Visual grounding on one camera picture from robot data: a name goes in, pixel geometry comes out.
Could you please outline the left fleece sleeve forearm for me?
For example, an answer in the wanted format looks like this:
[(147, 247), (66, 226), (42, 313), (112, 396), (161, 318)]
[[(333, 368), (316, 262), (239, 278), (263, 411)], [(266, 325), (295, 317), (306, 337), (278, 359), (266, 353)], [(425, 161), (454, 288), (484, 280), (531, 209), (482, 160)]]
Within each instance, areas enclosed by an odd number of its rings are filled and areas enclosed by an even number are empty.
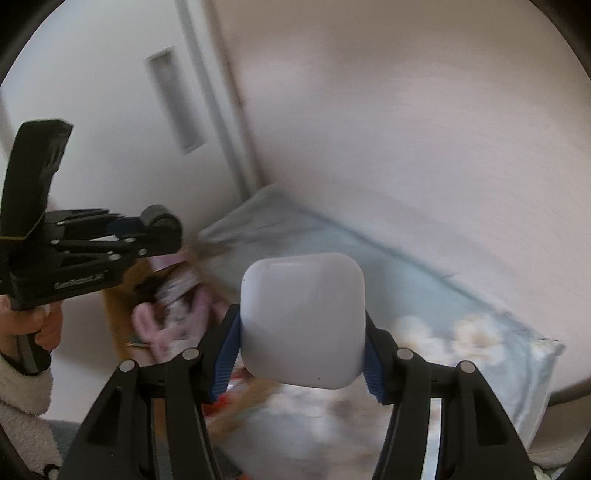
[(50, 370), (25, 375), (1, 356), (1, 426), (25, 465), (43, 479), (56, 479), (62, 464), (51, 425), (42, 418), (52, 387)]

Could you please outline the person's left hand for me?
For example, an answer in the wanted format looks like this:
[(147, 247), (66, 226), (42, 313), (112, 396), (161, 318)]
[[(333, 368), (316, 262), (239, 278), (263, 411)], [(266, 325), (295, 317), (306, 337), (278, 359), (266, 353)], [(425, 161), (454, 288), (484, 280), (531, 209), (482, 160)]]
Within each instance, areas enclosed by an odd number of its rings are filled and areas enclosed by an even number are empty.
[(17, 338), (34, 335), (34, 342), (46, 351), (56, 349), (62, 337), (62, 303), (55, 302), (30, 311), (11, 309), (9, 298), (1, 296), (0, 334), (1, 353), (13, 359), (19, 358)]

